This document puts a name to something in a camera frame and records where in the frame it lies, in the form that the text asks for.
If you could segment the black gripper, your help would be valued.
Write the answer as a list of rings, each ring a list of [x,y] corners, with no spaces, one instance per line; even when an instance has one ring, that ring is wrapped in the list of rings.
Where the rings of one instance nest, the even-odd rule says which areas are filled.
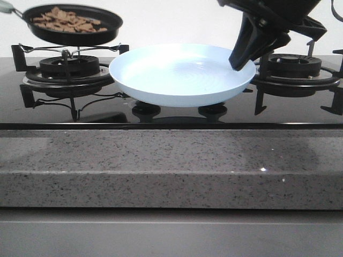
[[[308,16],[319,1],[237,0],[218,3],[220,6],[227,5],[243,12],[240,32],[229,57],[232,68],[237,71],[248,61],[254,61],[290,42],[287,33],[281,32],[277,35],[275,28],[295,31],[313,40],[319,40],[327,32],[319,21]]]

